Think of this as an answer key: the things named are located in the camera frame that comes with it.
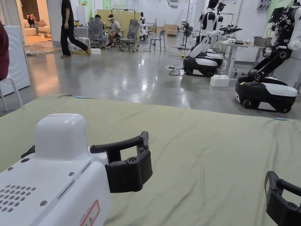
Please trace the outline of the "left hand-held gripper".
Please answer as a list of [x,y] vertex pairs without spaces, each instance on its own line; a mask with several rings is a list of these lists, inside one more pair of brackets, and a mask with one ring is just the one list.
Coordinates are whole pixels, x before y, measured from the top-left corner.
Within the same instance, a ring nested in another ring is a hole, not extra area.
[[149,133],[88,146],[80,114],[50,114],[35,145],[0,174],[1,226],[103,226],[112,193],[138,192],[126,160],[149,150]]

